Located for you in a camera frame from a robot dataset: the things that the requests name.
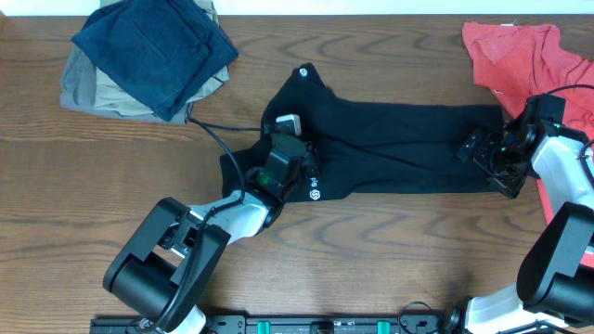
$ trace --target red fabric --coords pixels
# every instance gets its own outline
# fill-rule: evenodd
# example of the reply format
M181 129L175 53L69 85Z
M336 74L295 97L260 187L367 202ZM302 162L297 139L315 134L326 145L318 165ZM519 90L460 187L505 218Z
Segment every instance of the red fabric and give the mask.
M474 83L491 89L513 116L526 99L567 84L594 84L594 65L559 47L561 32L551 24L501 26L464 23L464 44L474 65ZM565 98L563 124L594 137L594 90L576 88L556 93ZM549 197L538 181L547 224L553 217ZM594 267L594 255L582 263Z

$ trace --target black garment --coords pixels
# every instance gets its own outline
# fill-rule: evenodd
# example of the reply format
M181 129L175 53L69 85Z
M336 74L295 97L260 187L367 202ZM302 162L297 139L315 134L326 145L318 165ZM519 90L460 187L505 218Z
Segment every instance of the black garment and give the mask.
M192 0L126 0L96 10L72 41L126 93L170 121L238 56Z
M321 172L315 181L302 180L288 202L343 199L353 192L497 191L480 167L460 161L456 153L475 128L502 135L499 106L350 102L336 97L314 66L305 64L293 71L270 101L262 126L286 114L300 115L302 139L314 143ZM270 148L268 135L262 135L252 148L235 156L246 172L262 166ZM227 155L220 161L227 196L238 183L237 173Z

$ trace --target white background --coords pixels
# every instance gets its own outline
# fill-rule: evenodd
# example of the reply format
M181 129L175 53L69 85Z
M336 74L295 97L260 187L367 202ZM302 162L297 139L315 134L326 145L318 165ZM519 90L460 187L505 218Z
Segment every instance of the white background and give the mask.
M214 0L221 15L594 14L594 0ZM0 0L6 15L89 15L99 0Z

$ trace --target blue cloth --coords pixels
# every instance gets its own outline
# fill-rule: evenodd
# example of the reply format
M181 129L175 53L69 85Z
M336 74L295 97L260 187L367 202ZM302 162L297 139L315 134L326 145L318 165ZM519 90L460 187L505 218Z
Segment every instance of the blue cloth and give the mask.
M192 0L96 10L72 41L130 96L170 121L238 50Z

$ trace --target wood grain tabletop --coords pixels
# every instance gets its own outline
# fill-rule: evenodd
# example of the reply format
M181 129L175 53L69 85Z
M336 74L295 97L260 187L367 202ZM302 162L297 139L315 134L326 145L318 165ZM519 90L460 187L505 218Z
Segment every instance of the wood grain tabletop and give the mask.
M70 38L85 18L7 18L0 34L0 333L85 333L134 315L101 286L152 206L220 199L222 150L198 126L126 122L59 106ZM197 103L206 122L257 126L292 69L312 62L355 101L496 104L472 82L465 21L554 23L594 58L591 16L222 17L240 52L232 79ZM256 134L221 133L233 148ZM200 301L207 312L389 315L444 309L515 283L545 227L536 185L498 193L355 194L286 206L229 246Z

